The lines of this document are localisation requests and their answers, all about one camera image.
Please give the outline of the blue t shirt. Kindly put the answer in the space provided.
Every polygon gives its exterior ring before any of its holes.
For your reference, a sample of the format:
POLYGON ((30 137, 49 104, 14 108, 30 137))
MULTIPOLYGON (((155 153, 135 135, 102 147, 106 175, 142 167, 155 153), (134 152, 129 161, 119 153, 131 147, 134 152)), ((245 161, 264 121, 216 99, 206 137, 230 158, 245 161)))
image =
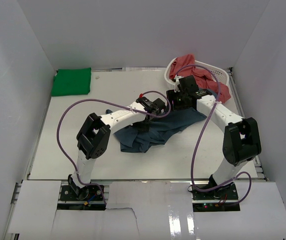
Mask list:
POLYGON ((114 135, 120 142, 122 152, 146 153, 150 147, 164 145, 172 135, 206 118, 204 114, 191 107, 172 111, 164 118, 155 119, 149 124, 148 131, 143 132, 130 125, 120 129, 114 135))

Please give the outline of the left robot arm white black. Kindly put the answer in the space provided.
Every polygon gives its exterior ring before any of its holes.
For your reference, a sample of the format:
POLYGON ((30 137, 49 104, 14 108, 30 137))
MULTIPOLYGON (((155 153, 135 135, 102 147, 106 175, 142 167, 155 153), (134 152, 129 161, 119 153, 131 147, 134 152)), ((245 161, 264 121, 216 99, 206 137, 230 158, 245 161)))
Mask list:
POLYGON ((88 197, 91 188, 91 173, 95 160, 105 153, 110 135, 134 123, 148 124, 154 118, 162 118, 169 114, 170 103, 164 103, 160 98, 151 102, 146 97, 139 97, 130 106, 121 106, 111 102, 87 99, 89 102, 100 102, 120 108, 120 110, 105 114, 88 115, 78 132, 78 159, 74 162, 67 157, 74 166, 74 173, 68 176, 71 193, 79 200, 88 197))

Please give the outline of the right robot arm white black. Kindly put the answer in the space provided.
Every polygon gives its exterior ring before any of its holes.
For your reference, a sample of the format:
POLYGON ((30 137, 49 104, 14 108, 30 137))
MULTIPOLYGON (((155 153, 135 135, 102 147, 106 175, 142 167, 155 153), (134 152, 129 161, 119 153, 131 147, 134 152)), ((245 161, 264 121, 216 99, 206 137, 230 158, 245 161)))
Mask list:
POLYGON ((224 158, 218 169, 209 177, 204 187, 191 184, 191 193, 207 193, 218 200, 227 192, 226 185, 243 174, 241 170, 262 151, 257 121, 233 113, 207 89, 199 89, 194 77, 182 77, 175 89, 166 92, 172 110, 193 108, 206 116, 224 134, 224 158))

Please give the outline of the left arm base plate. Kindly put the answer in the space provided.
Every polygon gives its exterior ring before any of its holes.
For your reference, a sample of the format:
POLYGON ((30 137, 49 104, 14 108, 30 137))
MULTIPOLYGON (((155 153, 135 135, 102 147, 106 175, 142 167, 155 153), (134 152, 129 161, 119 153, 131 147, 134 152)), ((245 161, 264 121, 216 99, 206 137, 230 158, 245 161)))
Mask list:
POLYGON ((96 185, 87 186, 85 191, 78 197, 71 186, 63 185, 60 189, 57 203, 58 210, 71 211, 104 211, 106 209, 103 201, 104 186, 101 190, 96 185))

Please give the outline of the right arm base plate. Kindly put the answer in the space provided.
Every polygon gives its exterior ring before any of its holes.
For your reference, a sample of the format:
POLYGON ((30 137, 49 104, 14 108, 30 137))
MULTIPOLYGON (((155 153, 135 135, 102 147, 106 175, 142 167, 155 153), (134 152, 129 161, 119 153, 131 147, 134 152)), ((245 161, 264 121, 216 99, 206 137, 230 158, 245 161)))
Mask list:
POLYGON ((195 213, 239 212, 241 210, 234 183, 209 192, 193 190, 192 186, 189 186, 187 191, 192 194, 193 212, 195 213))

